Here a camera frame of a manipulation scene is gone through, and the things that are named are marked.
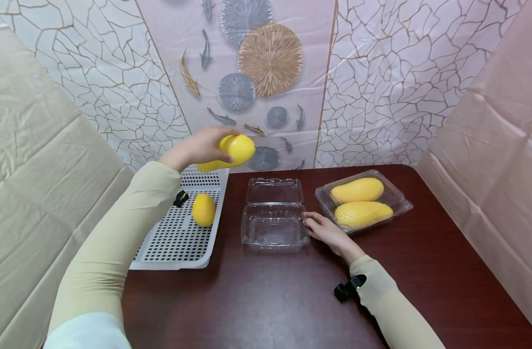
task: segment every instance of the hand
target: hand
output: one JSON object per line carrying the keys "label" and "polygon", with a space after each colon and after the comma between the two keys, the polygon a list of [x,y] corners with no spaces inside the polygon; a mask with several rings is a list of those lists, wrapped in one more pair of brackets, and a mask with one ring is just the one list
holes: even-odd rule
{"label": "hand", "polygon": [[178,172],[190,164],[204,164],[216,159],[233,162],[228,154],[219,150],[218,145],[224,137],[238,134],[236,129],[228,127],[204,128],[167,150],[159,161]]}
{"label": "hand", "polygon": [[310,236],[328,245],[335,254],[343,257],[348,265],[365,255],[361,247],[321,214],[305,212],[303,223]]}

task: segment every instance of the brown circle design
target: brown circle design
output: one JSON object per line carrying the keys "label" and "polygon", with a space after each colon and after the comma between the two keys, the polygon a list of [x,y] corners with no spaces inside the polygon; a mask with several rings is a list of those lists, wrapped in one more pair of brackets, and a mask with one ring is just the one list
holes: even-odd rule
{"label": "brown circle design", "polygon": [[303,49],[299,38],[279,23],[250,32],[239,50],[239,71],[246,74],[262,97],[279,95],[299,78]]}

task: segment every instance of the white plastic tray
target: white plastic tray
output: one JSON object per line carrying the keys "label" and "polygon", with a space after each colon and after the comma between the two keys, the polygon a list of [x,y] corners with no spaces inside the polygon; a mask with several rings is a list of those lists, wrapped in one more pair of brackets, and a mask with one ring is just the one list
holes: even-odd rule
{"label": "white plastic tray", "polygon": [[[169,212],[148,233],[132,264],[131,270],[202,269],[210,262],[229,169],[209,173],[190,166],[182,172],[181,186],[189,196],[181,208],[172,206]],[[192,203],[200,192],[209,194],[215,202],[212,227],[200,227],[192,219]]]}

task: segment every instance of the gray circle design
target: gray circle design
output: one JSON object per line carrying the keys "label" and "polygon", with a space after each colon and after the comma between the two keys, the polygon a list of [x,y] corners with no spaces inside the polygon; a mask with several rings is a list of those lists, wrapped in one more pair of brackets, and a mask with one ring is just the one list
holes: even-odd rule
{"label": "gray circle design", "polygon": [[221,7],[221,30],[225,38],[239,49],[248,33],[273,23],[270,0],[224,0]]}
{"label": "gray circle design", "polygon": [[227,74],[217,87],[217,98],[222,106],[231,111],[248,109],[256,99],[256,89],[243,73]]}
{"label": "gray circle design", "polygon": [[273,107],[267,113],[266,124],[269,128],[282,128],[287,125],[288,115],[284,107]]}
{"label": "gray circle design", "polygon": [[254,171],[272,171],[281,162],[281,155],[270,147],[256,147],[254,156],[246,163]]}

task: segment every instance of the table surface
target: table surface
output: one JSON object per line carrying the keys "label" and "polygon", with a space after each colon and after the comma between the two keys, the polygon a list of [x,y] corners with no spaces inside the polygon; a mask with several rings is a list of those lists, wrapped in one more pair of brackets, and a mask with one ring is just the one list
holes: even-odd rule
{"label": "table surface", "polygon": [[[532,327],[431,194],[407,166],[262,173],[298,178],[307,210],[317,187],[377,169],[415,206],[354,240],[393,276],[446,348],[532,348]],[[123,296],[133,348],[387,348],[373,317],[333,288],[348,269],[317,241],[298,254],[243,248],[240,219],[248,180],[229,176],[210,265],[202,270],[131,271]]]}

